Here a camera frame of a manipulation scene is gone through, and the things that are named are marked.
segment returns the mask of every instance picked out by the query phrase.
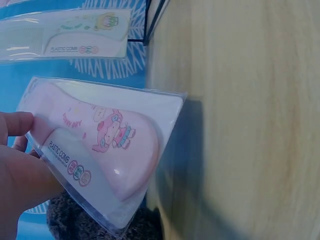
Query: black metal rod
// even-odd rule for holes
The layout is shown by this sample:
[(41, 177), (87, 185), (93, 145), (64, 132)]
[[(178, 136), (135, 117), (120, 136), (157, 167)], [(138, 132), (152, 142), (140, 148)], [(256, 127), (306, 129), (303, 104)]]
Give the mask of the black metal rod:
[(143, 43), (144, 40), (143, 39), (128, 39), (128, 42), (140, 42), (140, 43)]
[(144, 15), (144, 29), (143, 29), (143, 41), (146, 40), (147, 36), (147, 27), (148, 27), (148, 15), (149, 15), (149, 9), (151, 5), (152, 0), (145, 0), (145, 15)]
[(159, 3), (159, 6), (158, 6), (157, 9), (156, 9), (156, 12), (155, 12), (155, 15), (154, 15), (154, 17), (153, 17), (153, 19), (152, 19), (152, 22), (151, 22), (151, 24), (150, 24), (149, 30), (147, 31), (147, 34), (146, 34), (146, 36), (145, 36), (145, 38), (144, 38), (144, 42), (143, 42), (143, 45), (144, 45), (144, 46), (147, 46), (147, 45), (149, 44), (149, 42), (150, 42), (150, 36), (151, 36), (151, 34), (152, 34), (152, 32), (153, 32), (153, 29), (154, 29), (154, 27), (155, 27), (155, 25), (156, 25), (156, 22), (157, 22), (158, 17), (159, 17), (159, 15), (160, 15), (160, 13), (161, 13), (162, 7), (163, 7), (164, 4), (165, 4), (165, 1), (166, 1), (166, 0), (161, 0), (160, 3)]

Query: brown fuzzy object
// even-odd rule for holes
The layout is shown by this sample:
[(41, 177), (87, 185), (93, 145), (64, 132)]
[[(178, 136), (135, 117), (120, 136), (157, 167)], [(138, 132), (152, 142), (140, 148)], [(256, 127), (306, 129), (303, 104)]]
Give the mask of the brown fuzzy object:
[(138, 209), (122, 238), (114, 237), (96, 223), (67, 192), (52, 199), (47, 224), (56, 240), (162, 240), (160, 215)]

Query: packaged comb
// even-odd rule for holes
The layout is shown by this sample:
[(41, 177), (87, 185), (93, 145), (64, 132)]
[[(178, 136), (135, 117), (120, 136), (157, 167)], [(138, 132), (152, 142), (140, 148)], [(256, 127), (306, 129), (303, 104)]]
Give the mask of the packaged comb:
[(74, 200), (115, 237), (125, 232), (167, 145), (186, 94), (33, 77), (17, 111)]
[(130, 9), (28, 13), (0, 21), (0, 61), (124, 58)]

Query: cartoon girl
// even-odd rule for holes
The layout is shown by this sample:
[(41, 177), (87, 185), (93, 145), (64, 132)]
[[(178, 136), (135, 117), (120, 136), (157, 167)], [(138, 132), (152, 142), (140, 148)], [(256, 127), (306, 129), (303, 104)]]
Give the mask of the cartoon girl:
[(113, 27), (119, 24), (119, 18), (115, 16), (113, 12), (100, 15), (94, 26), (95, 31), (99, 30), (111, 30)]
[(127, 149), (131, 139), (136, 135), (136, 130), (132, 129), (127, 123), (121, 126), (123, 120), (122, 114), (117, 109), (113, 109), (113, 114), (107, 116), (104, 121), (98, 124), (98, 136), (96, 145), (92, 150), (105, 153), (109, 146), (113, 148)]

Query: blue background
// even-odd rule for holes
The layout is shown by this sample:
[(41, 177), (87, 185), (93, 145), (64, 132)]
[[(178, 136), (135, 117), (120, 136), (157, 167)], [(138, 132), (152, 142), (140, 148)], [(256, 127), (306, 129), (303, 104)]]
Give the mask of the blue background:
[[(130, 8), (133, 11), (129, 38), (141, 39), (145, 6), (144, 0), (30, 0), (0, 9), (0, 19), (48, 10)], [(0, 64), (0, 111), (15, 111), (25, 88), (34, 75), (143, 88), (145, 65), (146, 49), (138, 42), (128, 43), (127, 57), (121, 60), (65, 59)], [(9, 145), (13, 144), (13, 140), (13, 138), (9, 139)], [(53, 240), (46, 224), (46, 214), (23, 213), (18, 223), (17, 239)]]

